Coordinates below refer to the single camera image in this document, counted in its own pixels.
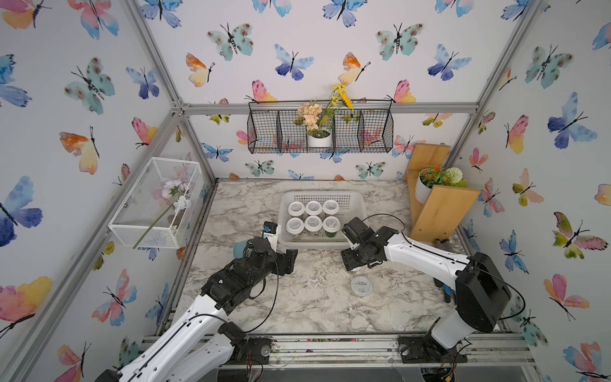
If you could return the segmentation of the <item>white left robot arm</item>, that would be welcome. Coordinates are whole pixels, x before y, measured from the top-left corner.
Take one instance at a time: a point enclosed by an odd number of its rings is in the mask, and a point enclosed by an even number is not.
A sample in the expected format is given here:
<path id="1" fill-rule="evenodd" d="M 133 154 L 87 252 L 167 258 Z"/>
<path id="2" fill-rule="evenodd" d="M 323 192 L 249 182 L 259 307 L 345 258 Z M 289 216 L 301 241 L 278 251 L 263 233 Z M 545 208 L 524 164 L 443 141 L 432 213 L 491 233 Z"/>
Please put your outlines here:
<path id="1" fill-rule="evenodd" d="M 238 305 L 251 299 L 268 275 L 289 275 L 297 251 L 278 252 L 282 228 L 267 221 L 248 240 L 243 255 L 214 273 L 189 309 L 148 350 L 119 370 L 107 369 L 99 381 L 196 381 L 230 360 L 246 333 L 229 321 Z"/>

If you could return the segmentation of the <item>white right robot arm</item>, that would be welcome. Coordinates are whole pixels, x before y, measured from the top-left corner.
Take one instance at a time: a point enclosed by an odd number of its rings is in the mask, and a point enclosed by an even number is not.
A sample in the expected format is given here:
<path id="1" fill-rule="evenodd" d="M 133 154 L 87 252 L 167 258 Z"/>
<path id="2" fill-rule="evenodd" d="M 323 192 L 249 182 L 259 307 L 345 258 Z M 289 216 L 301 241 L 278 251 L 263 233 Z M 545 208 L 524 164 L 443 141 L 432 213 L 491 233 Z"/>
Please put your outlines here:
<path id="1" fill-rule="evenodd" d="M 384 262 L 407 265 L 448 286 L 455 308 L 427 331 L 420 348 L 429 357 L 456 349 L 471 334 L 489 334 L 504 319 L 512 293 L 494 262 L 484 253 L 473 256 L 442 251 L 383 226 L 373 231 L 359 218 L 342 228 L 349 248 L 341 252 L 346 270 L 373 268 Z"/>

